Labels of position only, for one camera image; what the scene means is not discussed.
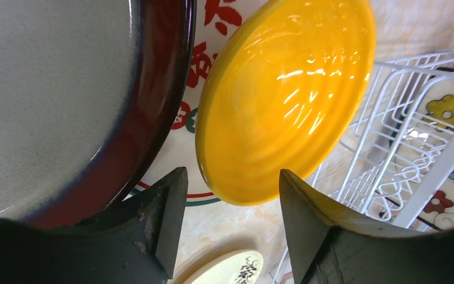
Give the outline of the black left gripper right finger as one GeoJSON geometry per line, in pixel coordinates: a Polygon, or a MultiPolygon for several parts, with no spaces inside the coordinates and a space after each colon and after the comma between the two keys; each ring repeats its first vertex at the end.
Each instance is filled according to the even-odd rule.
{"type": "Polygon", "coordinates": [[[287,169],[279,191],[296,283],[454,283],[454,228],[423,233],[374,220],[287,169]]]}

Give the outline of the yellow bowl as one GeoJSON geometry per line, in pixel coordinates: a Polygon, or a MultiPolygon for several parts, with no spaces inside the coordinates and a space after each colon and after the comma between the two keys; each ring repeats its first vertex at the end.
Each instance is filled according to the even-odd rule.
{"type": "Polygon", "coordinates": [[[369,1],[268,1],[226,42],[203,85],[195,147],[226,203],[278,197],[280,171],[307,178],[343,136],[368,86],[369,1]]]}

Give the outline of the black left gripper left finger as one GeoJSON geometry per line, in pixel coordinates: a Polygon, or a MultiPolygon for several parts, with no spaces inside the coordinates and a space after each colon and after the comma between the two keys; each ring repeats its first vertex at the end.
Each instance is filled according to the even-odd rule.
{"type": "Polygon", "coordinates": [[[73,226],[0,218],[0,283],[167,283],[186,207],[187,169],[73,226]]]}

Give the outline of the red rimmed white plate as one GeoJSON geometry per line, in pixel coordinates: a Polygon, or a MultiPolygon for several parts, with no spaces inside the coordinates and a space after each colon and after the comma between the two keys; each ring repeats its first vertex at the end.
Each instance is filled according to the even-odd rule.
{"type": "Polygon", "coordinates": [[[164,144],[195,1],[0,1],[0,218],[72,225],[121,200],[164,144]]]}

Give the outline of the cream small leaf plate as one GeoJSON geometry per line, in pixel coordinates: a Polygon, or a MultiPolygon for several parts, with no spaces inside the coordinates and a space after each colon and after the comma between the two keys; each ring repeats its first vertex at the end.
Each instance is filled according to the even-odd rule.
{"type": "Polygon", "coordinates": [[[221,255],[196,270],[186,280],[174,283],[255,283],[264,266],[257,250],[236,250],[221,255]]]}

